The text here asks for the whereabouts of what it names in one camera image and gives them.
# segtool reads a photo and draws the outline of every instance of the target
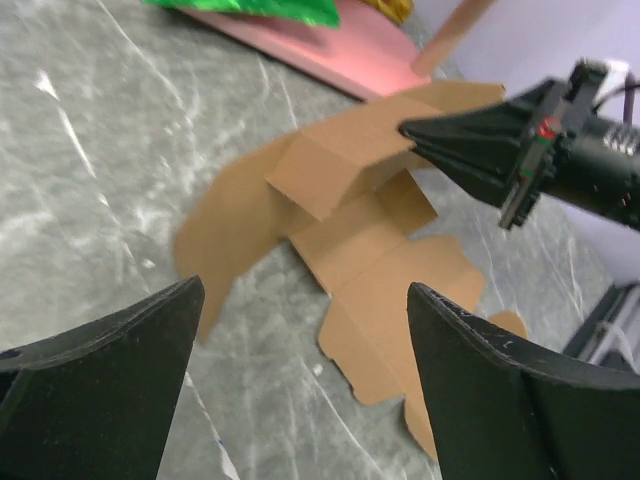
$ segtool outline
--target cardboard box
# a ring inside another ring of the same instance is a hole
[[[288,238],[333,299],[319,335],[366,405],[405,395],[410,432],[432,457],[406,314],[411,282],[473,311],[482,273],[452,236],[409,241],[436,218],[410,170],[429,166],[397,133],[401,120],[501,100],[499,85],[438,81],[362,104],[285,135],[223,169],[178,233],[175,261],[206,291],[206,341],[233,280]],[[510,312],[491,318],[525,335]]]

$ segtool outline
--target wooden stick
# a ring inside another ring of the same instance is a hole
[[[427,77],[444,62],[476,22],[497,0],[463,0],[440,30],[427,43],[411,69]]]

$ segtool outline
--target marble pattern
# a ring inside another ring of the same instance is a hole
[[[216,172],[351,104],[137,0],[1,2],[0,350],[176,280],[172,237]],[[562,348],[609,277],[557,205],[507,235],[438,172],[417,176],[440,213],[425,233],[456,234],[487,276],[480,312],[513,309]],[[214,432],[243,480],[440,478],[401,399],[359,405],[318,350],[327,304],[288,245],[236,282],[194,350],[158,478],[225,478]]]

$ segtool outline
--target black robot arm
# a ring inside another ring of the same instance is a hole
[[[493,106],[411,119],[399,131],[477,200],[522,226],[541,193],[640,230],[640,130],[597,115],[605,63],[582,61]]]

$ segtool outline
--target brown cardboard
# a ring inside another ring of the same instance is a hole
[[[233,280],[289,238],[333,299],[319,335],[367,405],[405,396],[422,448],[435,446],[406,319],[411,282],[473,310],[484,278],[448,235],[407,237],[436,217],[409,170],[428,166],[396,132],[410,117],[457,112],[501,99],[498,85],[440,81],[363,104],[285,135],[216,177],[178,233],[174,256],[206,291],[206,341]],[[491,319],[519,335],[510,312]]]

